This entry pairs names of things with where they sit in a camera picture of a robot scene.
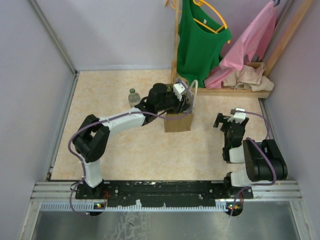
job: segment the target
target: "pink shirt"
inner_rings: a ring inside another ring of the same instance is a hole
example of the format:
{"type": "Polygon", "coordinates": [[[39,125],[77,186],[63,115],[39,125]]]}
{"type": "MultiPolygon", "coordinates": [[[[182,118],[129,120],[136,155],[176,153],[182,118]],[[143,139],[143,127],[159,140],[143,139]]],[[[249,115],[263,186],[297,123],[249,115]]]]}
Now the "pink shirt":
{"type": "Polygon", "coordinates": [[[207,89],[220,89],[222,81],[227,76],[233,71],[240,71],[243,68],[245,56],[247,56],[249,62],[255,54],[260,59],[264,56],[275,29],[277,9],[277,7],[274,7],[272,0],[267,3],[234,43],[219,66],[211,71],[212,75],[204,80],[207,89]]]}

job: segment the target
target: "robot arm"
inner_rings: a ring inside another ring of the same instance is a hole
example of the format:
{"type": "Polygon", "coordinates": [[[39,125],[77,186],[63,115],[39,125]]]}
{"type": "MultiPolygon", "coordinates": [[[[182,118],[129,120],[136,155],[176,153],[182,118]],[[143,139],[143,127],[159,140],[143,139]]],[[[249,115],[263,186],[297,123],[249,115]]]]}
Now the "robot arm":
{"type": "MultiPolygon", "coordinates": [[[[229,172],[224,178],[226,187],[250,186],[260,181],[273,180],[273,174],[267,162],[250,140],[243,140],[245,126],[249,121],[245,110],[236,108],[231,110],[233,116],[217,115],[214,128],[222,123],[221,131],[224,133],[223,159],[228,164],[245,164],[245,167],[235,172],[229,172]]],[[[285,180],[288,175],[287,165],[274,139],[265,139],[256,142],[257,146],[269,159],[276,180],[285,180]]]]}
{"type": "Polygon", "coordinates": [[[144,97],[139,104],[127,112],[101,118],[93,114],[87,116],[79,129],[98,121],[106,120],[106,122],[89,127],[72,141],[84,162],[85,183],[90,188],[95,188],[103,181],[100,158],[105,153],[110,136],[149,124],[157,118],[156,114],[160,111],[183,113],[190,107],[186,89],[181,83],[173,85],[156,83],[149,91],[148,97],[144,97]]]}

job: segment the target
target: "wooden clothes rack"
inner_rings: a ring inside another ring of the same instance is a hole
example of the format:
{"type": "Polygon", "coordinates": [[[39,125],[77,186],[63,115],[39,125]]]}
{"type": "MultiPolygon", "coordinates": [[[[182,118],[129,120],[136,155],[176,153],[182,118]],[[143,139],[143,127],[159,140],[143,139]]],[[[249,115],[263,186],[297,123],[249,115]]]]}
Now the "wooden clothes rack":
{"type": "MultiPolygon", "coordinates": [[[[309,8],[311,7],[314,0],[303,0],[300,4],[295,15],[291,19],[288,27],[286,28],[284,34],[278,42],[277,47],[271,54],[271,57],[267,60],[265,64],[264,75],[267,77],[273,67],[275,66],[280,55],[287,46],[289,40],[297,30],[302,19],[307,14],[309,8]]],[[[175,3],[175,19],[174,19],[174,52],[173,52],[173,61],[171,63],[171,76],[170,82],[174,83],[177,77],[177,59],[178,59],[178,43],[179,43],[179,10],[180,10],[180,1],[177,0],[175,3]]],[[[207,88],[198,88],[198,95],[205,96],[230,96],[230,97],[250,97],[250,98],[261,98],[266,99],[270,95],[270,91],[251,91],[246,89],[232,89],[228,87],[223,87],[221,89],[207,89],[207,88]]]]}

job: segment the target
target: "green shirt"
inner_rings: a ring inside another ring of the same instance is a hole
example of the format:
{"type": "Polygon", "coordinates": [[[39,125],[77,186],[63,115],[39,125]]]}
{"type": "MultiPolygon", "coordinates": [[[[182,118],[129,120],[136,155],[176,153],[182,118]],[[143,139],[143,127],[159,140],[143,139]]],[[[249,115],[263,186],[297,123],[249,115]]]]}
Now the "green shirt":
{"type": "Polygon", "coordinates": [[[182,0],[182,3],[177,72],[181,77],[188,79],[190,84],[198,80],[199,87],[204,88],[204,80],[209,72],[219,65],[222,60],[220,51],[232,36],[229,28],[214,33],[196,23],[194,18],[213,30],[221,27],[201,7],[195,5],[193,0],[182,0]]]}

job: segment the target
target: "yellow hanger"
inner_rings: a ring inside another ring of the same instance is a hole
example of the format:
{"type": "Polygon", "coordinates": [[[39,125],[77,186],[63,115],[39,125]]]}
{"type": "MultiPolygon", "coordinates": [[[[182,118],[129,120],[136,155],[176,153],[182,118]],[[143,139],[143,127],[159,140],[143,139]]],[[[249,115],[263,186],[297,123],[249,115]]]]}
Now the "yellow hanger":
{"type": "MultiPolygon", "coordinates": [[[[173,1],[173,4],[170,3],[170,6],[171,6],[173,9],[176,9],[176,0],[172,0],[172,1],[173,1]]],[[[166,0],[164,6],[167,6],[167,5],[168,5],[168,2],[169,2],[169,0],[166,0]]],[[[213,33],[215,33],[215,34],[218,34],[218,32],[219,32],[221,29],[223,29],[223,28],[225,28],[225,29],[228,28],[227,23],[226,23],[226,21],[224,20],[224,18],[221,16],[221,14],[220,14],[213,6],[211,6],[209,3],[207,3],[205,0],[198,0],[198,2],[197,2],[196,0],[193,0],[193,3],[194,3],[195,5],[197,5],[197,6],[199,6],[199,7],[201,7],[203,4],[205,4],[205,5],[207,5],[209,8],[211,8],[211,9],[218,15],[218,17],[221,19],[221,21],[222,21],[222,23],[223,23],[223,26],[221,26],[218,30],[213,30],[211,27],[208,27],[208,26],[205,25],[204,23],[200,22],[198,19],[193,18],[193,20],[194,20],[196,23],[200,24],[201,26],[205,27],[206,29],[210,30],[211,32],[213,32],[213,33]]]]}

